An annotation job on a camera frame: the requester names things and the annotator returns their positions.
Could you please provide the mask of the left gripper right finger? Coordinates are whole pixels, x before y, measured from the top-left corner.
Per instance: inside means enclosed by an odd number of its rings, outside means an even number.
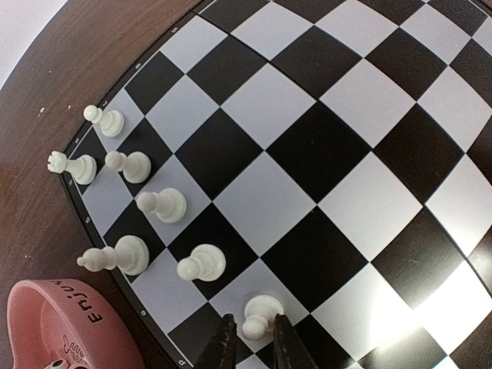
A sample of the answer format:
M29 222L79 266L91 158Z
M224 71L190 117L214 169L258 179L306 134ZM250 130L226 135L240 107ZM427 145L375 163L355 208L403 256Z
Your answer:
M277 314L273 326L274 368L277 369L316 369L317 365L284 314Z

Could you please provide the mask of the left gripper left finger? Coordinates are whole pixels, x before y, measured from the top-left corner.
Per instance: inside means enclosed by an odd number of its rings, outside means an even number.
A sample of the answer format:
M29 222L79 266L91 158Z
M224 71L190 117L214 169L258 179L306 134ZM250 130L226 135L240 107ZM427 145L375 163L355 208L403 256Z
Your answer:
M201 352L194 369L234 369L238 330L234 316L225 314L215 333Z

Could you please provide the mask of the white pawn five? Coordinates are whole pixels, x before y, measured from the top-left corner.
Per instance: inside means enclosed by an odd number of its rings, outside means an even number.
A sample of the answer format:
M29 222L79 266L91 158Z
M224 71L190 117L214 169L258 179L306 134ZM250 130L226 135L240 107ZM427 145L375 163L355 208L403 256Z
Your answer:
M274 320L279 314L284 314L284 306L277 298L268 294L255 296L245 305L242 335L249 341L259 341L273 331Z

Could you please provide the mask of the white bishop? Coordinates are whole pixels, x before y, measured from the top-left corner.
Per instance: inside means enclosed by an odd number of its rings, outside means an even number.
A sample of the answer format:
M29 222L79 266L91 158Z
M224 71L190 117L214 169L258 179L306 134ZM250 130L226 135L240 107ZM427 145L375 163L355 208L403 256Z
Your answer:
M77 265L91 272L119 268L129 276L143 273L149 264L149 250L146 243L134 235L121 237L114 247L89 248L77 258Z

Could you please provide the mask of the white rook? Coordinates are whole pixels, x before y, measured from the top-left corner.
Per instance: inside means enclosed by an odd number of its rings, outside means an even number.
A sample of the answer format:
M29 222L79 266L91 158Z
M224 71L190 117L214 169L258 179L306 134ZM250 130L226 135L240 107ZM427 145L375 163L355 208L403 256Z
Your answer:
M66 155L53 151L48 156L47 168L50 172L61 174L67 171L80 185L89 185L96 176L97 164L90 155L82 155L75 160L67 159Z

